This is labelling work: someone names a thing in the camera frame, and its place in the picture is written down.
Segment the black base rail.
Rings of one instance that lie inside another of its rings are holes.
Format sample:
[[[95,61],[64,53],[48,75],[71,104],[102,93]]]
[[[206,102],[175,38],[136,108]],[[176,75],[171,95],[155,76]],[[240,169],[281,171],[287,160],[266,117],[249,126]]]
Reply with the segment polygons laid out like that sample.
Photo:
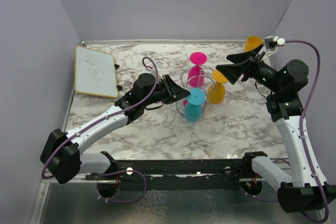
[[[120,175],[108,175],[121,172]],[[115,161],[105,175],[88,181],[114,184],[121,191],[237,189],[239,181],[256,175],[243,159],[181,159]]]

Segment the pink wine glass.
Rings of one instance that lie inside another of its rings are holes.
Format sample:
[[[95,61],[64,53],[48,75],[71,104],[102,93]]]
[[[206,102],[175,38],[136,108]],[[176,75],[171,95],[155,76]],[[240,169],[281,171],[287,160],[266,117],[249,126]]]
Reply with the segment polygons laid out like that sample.
[[[203,52],[194,52],[190,55],[190,62],[194,66],[189,70],[187,80],[191,87],[198,88],[204,83],[204,74],[201,73],[203,65],[207,61],[207,56]]]

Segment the chrome wine glass rack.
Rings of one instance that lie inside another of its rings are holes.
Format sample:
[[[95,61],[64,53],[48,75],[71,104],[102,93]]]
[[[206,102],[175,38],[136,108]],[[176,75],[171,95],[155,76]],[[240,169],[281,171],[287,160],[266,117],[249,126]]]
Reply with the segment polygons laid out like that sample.
[[[207,104],[207,87],[214,85],[212,78],[214,69],[206,65],[194,65],[183,71],[172,73],[173,80],[180,82],[182,87],[191,94],[176,103],[180,116],[190,122],[201,119]]]

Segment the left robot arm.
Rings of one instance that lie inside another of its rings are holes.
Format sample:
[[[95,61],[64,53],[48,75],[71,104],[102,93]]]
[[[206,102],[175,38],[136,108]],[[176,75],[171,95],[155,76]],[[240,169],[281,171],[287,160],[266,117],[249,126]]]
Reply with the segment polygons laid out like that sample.
[[[59,184],[85,173],[98,173],[104,179],[112,178],[116,172],[114,159],[107,152],[85,155],[85,150],[109,133],[137,120],[149,109],[149,105],[172,104],[189,94],[169,75],[160,81],[149,73],[139,75],[132,89],[105,113],[68,132],[53,130],[40,156],[43,170],[48,170],[50,178],[55,178]]]

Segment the small whiteboard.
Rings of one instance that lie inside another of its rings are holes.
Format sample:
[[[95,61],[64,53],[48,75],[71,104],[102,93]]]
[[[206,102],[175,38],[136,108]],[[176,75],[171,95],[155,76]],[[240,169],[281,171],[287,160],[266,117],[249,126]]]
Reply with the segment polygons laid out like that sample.
[[[77,46],[75,91],[79,94],[117,98],[119,91],[114,56],[107,52]]]

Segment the blue wine glass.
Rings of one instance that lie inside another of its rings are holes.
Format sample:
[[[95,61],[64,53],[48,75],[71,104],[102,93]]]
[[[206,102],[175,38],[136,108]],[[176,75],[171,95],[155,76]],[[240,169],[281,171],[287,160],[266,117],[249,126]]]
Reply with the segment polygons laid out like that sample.
[[[190,95],[186,97],[187,104],[184,107],[183,116],[187,121],[196,122],[202,117],[203,104],[206,100],[206,94],[203,89],[192,88]]]

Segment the yellow wine glass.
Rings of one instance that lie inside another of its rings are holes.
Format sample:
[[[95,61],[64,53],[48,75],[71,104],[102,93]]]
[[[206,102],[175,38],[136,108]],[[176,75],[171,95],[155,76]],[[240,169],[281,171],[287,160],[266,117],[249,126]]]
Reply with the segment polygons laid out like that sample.
[[[245,42],[245,45],[244,45],[244,52],[254,50],[255,48],[257,48],[258,46],[260,46],[263,43],[264,43],[264,41],[260,37],[249,36],[246,39],[246,42]]]
[[[207,91],[207,100],[211,104],[221,104],[224,101],[226,89],[224,84],[228,82],[227,78],[222,75],[217,69],[213,71],[212,84]]]

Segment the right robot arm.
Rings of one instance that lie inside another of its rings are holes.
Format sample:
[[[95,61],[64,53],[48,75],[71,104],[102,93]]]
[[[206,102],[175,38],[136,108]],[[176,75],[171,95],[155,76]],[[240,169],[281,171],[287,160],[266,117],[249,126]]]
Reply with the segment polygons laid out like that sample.
[[[308,137],[305,106],[298,92],[308,84],[309,67],[301,60],[289,61],[280,70],[264,63],[266,47],[229,55],[229,64],[217,65],[231,84],[252,78],[271,91],[267,111],[271,115],[289,158],[291,174],[275,165],[264,152],[244,155],[241,171],[246,177],[260,175],[277,193],[286,213],[326,209],[335,199],[335,186],[323,175]]]

